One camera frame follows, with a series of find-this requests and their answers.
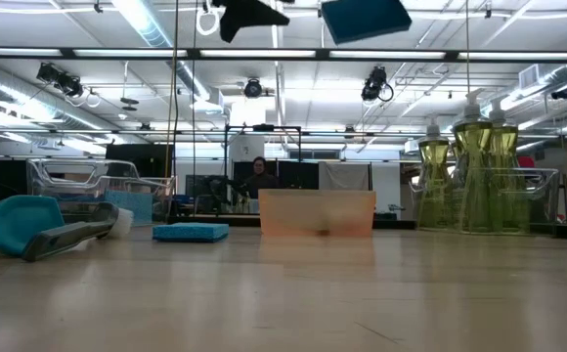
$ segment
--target blue sponge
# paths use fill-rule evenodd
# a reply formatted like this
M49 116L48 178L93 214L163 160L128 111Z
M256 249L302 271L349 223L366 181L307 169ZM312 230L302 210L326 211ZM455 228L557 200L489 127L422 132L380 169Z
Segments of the blue sponge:
M153 227L153 239L166 242L219 242L228 234L227 224L177 223Z

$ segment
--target ceiling duct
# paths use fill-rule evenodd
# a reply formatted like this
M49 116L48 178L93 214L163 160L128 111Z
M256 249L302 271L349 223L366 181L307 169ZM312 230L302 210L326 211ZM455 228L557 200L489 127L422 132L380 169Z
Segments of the ceiling duct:
M149 0L111 0L111 2L147 45L152 48L173 48L171 37L161 26ZM173 69L172 62L166 63ZM175 73L189 92L202 100L209 100L209 90L195 77L186 63L178 60Z
M525 102L526 99L541 94L550 94L567 87L567 65L535 64L518 73L519 84L508 91L495 95L493 99L506 95L502 109L511 110ZM492 104L481 109L484 115L492 110Z
M0 69L0 101L7 101L21 107L21 113L42 119L51 123L56 119L61 129L97 129L116 130L120 129L92 113L79 109L41 88L25 82L13 76L11 73ZM147 143L138 137L125 135L122 137L125 143Z

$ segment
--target person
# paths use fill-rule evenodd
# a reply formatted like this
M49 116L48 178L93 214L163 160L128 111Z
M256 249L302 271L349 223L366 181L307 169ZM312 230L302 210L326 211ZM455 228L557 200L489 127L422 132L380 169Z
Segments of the person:
M253 160L253 176L244 181L248 187L248 193L253 199L257 199L258 191L264 189L276 189L280 186L277 177L266 171L266 159L258 156Z

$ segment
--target blue panel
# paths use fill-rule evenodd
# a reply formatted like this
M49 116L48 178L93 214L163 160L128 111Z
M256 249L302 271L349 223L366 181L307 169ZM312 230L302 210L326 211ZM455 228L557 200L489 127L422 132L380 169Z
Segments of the blue panel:
M399 0L337 0L323 3L322 10L335 44L404 31L412 25Z

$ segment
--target ceiling beam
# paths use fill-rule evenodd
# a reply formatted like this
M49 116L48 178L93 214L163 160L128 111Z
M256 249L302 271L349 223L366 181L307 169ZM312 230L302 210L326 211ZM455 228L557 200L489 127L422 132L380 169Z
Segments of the ceiling beam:
M168 61L173 50L159 48L0 47L0 59L79 61ZM273 48L178 49L181 60L465 64L567 64L567 51L355 50Z

